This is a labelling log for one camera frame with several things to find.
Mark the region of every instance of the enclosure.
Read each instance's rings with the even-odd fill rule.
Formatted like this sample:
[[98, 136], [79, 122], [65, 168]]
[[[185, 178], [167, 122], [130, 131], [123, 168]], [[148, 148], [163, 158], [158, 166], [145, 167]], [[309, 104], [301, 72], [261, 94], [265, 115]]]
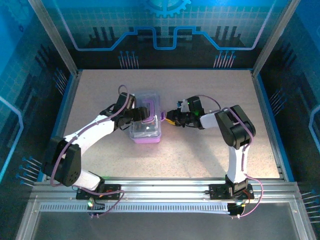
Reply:
[[[0, 3], [1, 239], [319, 237], [319, 1]], [[92, 145], [81, 167], [125, 191], [104, 218], [90, 219], [77, 190], [50, 186], [49, 140], [94, 120], [122, 84], [157, 91], [164, 112], [194, 95], [240, 105], [256, 129], [247, 161], [264, 186], [249, 181], [247, 211], [263, 195], [256, 211], [209, 213], [230, 202], [205, 194], [229, 167], [217, 127], [163, 121], [159, 143], [136, 144], [127, 129]], [[219, 109], [200, 99], [206, 112]]]

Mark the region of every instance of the blue edge trim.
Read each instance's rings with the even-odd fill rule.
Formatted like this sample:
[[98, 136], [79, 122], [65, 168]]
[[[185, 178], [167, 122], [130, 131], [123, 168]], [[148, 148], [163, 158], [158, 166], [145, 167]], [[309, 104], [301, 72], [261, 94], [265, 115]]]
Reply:
[[[64, 91], [64, 95], [63, 95], [63, 98], [62, 98], [62, 102], [61, 102], [61, 105], [60, 105], [58, 116], [56, 117], [56, 120], [55, 120], [55, 124], [54, 124], [53, 130], [52, 130], [51, 137], [54, 137], [54, 136], [57, 135], [56, 132], [57, 132], [58, 126], [60, 124], [61, 118], [63, 117], [62, 114], [63, 114], [64, 108], [65, 108], [65, 105], [66, 105], [66, 102], [67, 102], [69, 91], [71, 89], [73, 78], [74, 77], [70, 74], [70, 77], [69, 77], [69, 80], [68, 80], [68, 84], [66, 85], [66, 88], [65, 88], [65, 91]], [[40, 171], [39, 175], [38, 175], [38, 178], [37, 178], [37, 182], [42, 182], [43, 177], [44, 177], [44, 174], [43, 174], [42, 171]]]
[[[241, 70], [252, 70], [252, 69], [251, 68], [246, 68], [246, 69], [242, 68]], [[259, 86], [260, 86], [263, 98], [265, 100], [267, 100], [268, 99], [267, 92], [266, 92], [266, 89], [264, 87], [264, 83], [262, 82], [262, 78], [261, 78], [260, 74], [258, 74], [257, 79], [258, 79], [258, 82], [259, 82]], [[56, 118], [56, 122], [55, 122], [55, 125], [54, 125], [54, 128], [53, 128], [51, 137], [54, 137], [56, 135], [55, 133], [57, 131], [58, 125], [59, 125], [60, 120], [62, 118], [62, 113], [63, 113], [64, 107], [65, 107], [65, 104], [66, 104], [66, 101], [67, 101], [67, 98], [68, 98], [68, 93], [69, 93], [70, 88], [71, 88], [72, 80], [73, 80], [73, 76], [71, 75], [70, 78], [69, 78], [68, 84], [66, 86], [66, 89], [65, 89], [65, 93], [64, 93], [64, 96], [63, 96], [63, 99], [62, 99], [62, 102], [61, 102], [61, 106], [60, 106], [60, 109], [59, 109], [58, 116]], [[277, 127], [277, 123], [276, 123], [276, 119], [275, 119], [275, 117], [274, 117], [274, 115], [272, 113], [272, 109], [271, 109], [269, 101], [265, 101], [265, 105], [266, 105], [267, 112], [268, 112], [268, 114], [270, 116], [270, 119], [271, 119], [271, 124], [272, 124], [273, 130], [274, 130], [274, 133], [275, 133], [275, 137], [276, 137], [279, 149], [280, 149], [280, 153], [281, 153], [281, 156], [282, 156], [282, 160], [283, 160], [283, 164], [284, 164], [284, 167], [285, 167], [286, 174], [288, 176], [288, 180], [290, 182], [294, 182], [295, 179], [294, 179], [294, 176], [293, 176], [290, 164], [289, 164], [289, 160], [288, 160], [288, 157], [287, 157], [287, 154], [286, 154], [286, 151], [285, 151], [285, 147], [284, 147], [284, 144], [283, 144], [283, 142], [281, 140], [280, 133], [279, 133], [279, 130], [278, 130], [278, 127]], [[40, 171], [37, 181], [41, 182], [42, 179], [43, 179], [43, 176], [44, 176], [44, 174]]]
[[280, 133], [279, 133], [279, 130], [278, 130], [278, 127], [277, 127], [277, 123], [276, 123], [276, 119], [275, 119], [275, 117], [274, 117], [274, 115], [272, 113], [271, 105], [270, 105], [270, 103], [268, 101], [267, 92], [266, 92], [264, 83], [262, 82], [262, 78], [261, 78], [260, 74], [258, 74], [257, 79], [258, 79], [258, 82], [259, 82], [259, 85], [260, 85], [260, 89], [261, 89], [261, 92], [262, 92], [262, 95], [263, 95], [263, 98], [264, 98], [264, 101], [265, 101], [266, 109], [267, 109], [268, 114], [269, 114], [270, 119], [271, 119], [271, 124], [272, 124], [273, 130], [274, 130], [274, 133], [275, 133], [275, 137], [276, 137], [276, 140], [277, 140], [277, 143], [278, 143], [278, 146], [279, 146], [279, 150], [280, 150], [280, 153], [281, 153], [281, 156], [282, 156], [282, 161], [283, 161], [283, 164], [284, 164], [284, 168], [285, 168], [286, 174], [288, 176], [288, 180], [289, 180], [289, 182], [294, 182], [295, 181], [294, 175], [292, 174], [292, 170], [291, 170], [290, 163], [289, 163], [286, 151], [285, 151], [285, 147], [284, 147], [284, 144], [283, 144], [283, 142], [281, 140]]

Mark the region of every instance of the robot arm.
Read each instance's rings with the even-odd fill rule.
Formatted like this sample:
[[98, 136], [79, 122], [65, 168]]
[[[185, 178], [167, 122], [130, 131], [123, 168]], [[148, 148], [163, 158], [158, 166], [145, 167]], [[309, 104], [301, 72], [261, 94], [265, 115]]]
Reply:
[[194, 127], [200, 130], [219, 127], [222, 137], [229, 149], [229, 167], [225, 182], [232, 197], [247, 189], [247, 158], [250, 136], [241, 126], [231, 111], [256, 135], [256, 129], [239, 105], [230, 110], [223, 109], [205, 114], [199, 97], [193, 96], [178, 102], [178, 109], [171, 110], [166, 115], [166, 120], [177, 127]]
[[127, 94], [125, 92], [121, 93], [115, 104], [100, 112], [95, 120], [75, 133], [65, 137], [55, 136], [51, 138], [42, 164], [42, 172], [48, 176], [52, 175], [63, 148], [76, 137], [76, 140], [72, 142], [62, 156], [54, 179], [67, 187], [74, 185], [100, 192], [104, 180], [100, 176], [82, 169], [81, 157], [87, 149], [104, 136], [113, 133], [118, 128], [121, 129], [123, 125], [143, 121], [149, 117], [148, 110], [145, 107], [135, 108], [136, 99], [133, 95], [129, 95], [125, 108], [118, 115], [107, 120], [108, 117], [114, 115], [123, 107], [126, 98]]

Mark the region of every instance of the gear graphic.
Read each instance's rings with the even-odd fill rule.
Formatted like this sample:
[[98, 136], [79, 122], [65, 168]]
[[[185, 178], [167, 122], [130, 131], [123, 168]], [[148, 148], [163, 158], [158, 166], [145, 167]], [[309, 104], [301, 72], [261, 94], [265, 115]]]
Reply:
[[0, 6], [6, 6], [19, 25], [23, 25], [29, 19], [28, 0], [0, 0]]
[[180, 14], [181, 10], [186, 9], [186, 5], [190, 4], [190, 0], [142, 0], [145, 10], [149, 10], [150, 14], [155, 14], [158, 18], [164, 18], [174, 14]]

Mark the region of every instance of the container lid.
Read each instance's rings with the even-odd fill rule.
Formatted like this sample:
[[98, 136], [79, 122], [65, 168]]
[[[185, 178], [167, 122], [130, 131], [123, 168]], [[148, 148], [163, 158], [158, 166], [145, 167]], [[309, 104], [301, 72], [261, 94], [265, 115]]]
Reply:
[[136, 107], [146, 107], [149, 117], [141, 122], [134, 122], [130, 128], [130, 137], [154, 138], [161, 135], [160, 96], [155, 91], [137, 92]]

